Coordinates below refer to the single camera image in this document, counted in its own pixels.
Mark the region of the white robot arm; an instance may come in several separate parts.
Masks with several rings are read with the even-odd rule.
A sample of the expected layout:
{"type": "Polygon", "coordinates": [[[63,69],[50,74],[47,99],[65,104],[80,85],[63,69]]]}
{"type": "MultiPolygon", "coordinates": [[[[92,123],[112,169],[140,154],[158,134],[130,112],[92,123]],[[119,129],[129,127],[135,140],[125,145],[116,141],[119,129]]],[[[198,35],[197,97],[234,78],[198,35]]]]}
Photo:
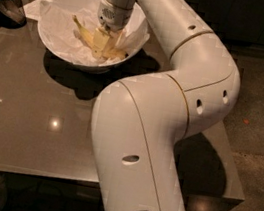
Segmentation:
{"type": "Polygon", "coordinates": [[[220,122],[240,89],[237,65],[184,0],[102,0],[101,21],[122,29],[139,5],[171,69],[101,91],[91,136],[105,211],[185,211],[176,141],[220,122]]]}

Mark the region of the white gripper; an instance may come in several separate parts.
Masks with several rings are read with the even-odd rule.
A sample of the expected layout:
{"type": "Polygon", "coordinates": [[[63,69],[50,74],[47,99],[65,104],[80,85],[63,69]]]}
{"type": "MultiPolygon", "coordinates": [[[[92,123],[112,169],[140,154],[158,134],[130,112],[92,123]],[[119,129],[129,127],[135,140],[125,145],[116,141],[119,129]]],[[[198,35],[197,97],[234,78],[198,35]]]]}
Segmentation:
{"type": "Polygon", "coordinates": [[[111,31],[108,33],[106,29],[97,27],[93,36],[92,55],[96,58],[102,56],[111,58],[118,55],[116,44],[121,36],[122,30],[128,24],[133,9],[123,9],[112,5],[107,0],[101,0],[98,7],[99,23],[108,27],[111,31]]]}

